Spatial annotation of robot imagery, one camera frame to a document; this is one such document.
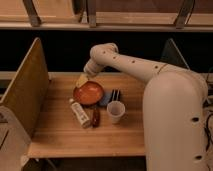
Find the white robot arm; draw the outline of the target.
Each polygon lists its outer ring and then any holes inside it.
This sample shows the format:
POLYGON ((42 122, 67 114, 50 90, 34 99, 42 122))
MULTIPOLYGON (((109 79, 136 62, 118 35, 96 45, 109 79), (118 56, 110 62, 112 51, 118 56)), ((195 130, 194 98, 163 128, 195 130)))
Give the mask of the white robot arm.
POLYGON ((205 79, 189 69, 122 55, 114 43, 93 46, 84 72, 94 77, 106 66, 146 84, 143 125, 147 171, 207 171, 205 79))

